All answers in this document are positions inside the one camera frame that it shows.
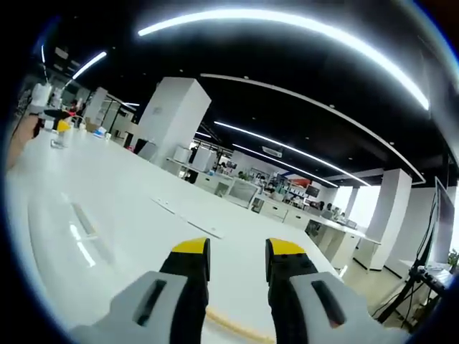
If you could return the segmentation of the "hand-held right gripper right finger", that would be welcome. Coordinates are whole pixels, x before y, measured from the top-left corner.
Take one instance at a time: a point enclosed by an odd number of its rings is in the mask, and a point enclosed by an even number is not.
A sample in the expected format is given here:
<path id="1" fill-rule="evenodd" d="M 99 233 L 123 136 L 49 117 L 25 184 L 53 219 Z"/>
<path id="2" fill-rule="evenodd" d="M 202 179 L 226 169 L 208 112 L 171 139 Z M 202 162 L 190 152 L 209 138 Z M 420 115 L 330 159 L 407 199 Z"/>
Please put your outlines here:
<path id="1" fill-rule="evenodd" d="M 268 304 L 277 343 L 406 343 L 404 330 L 386 328 L 365 300 L 330 272 L 319 272 L 293 242 L 265 242 Z"/>

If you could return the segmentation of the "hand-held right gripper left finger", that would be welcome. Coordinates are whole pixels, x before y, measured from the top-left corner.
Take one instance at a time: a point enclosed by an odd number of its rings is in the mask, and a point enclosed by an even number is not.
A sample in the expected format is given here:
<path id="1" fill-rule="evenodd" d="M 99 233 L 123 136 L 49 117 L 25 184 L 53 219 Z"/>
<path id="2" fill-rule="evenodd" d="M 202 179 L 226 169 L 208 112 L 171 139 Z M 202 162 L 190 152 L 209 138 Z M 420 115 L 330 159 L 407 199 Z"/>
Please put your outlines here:
<path id="1" fill-rule="evenodd" d="M 74 328 L 75 343 L 200 343 L 209 303 L 210 240 L 176 245 L 159 271 L 119 292 L 108 314 Z"/>

